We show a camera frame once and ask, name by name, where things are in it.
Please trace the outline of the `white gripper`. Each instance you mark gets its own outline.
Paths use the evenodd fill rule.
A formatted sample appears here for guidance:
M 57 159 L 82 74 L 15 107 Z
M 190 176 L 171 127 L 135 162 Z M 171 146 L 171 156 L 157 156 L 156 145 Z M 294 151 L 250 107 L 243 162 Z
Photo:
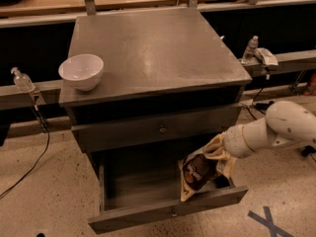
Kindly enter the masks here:
M 218 133 L 205 145 L 203 153 L 206 159 L 215 162 L 216 174 L 229 179 L 237 158 L 251 156 L 260 143 L 260 126 L 254 121 L 234 125 L 224 133 Z

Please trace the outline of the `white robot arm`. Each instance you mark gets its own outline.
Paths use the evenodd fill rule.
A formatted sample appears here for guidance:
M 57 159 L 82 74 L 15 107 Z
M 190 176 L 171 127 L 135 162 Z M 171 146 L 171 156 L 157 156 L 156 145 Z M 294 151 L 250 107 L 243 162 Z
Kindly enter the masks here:
M 304 107 L 278 101 L 263 118 L 230 126 L 203 148 L 206 159 L 215 160 L 216 172 L 229 178 L 237 159 L 254 155 L 260 149 L 286 149 L 316 146 L 316 117 Z

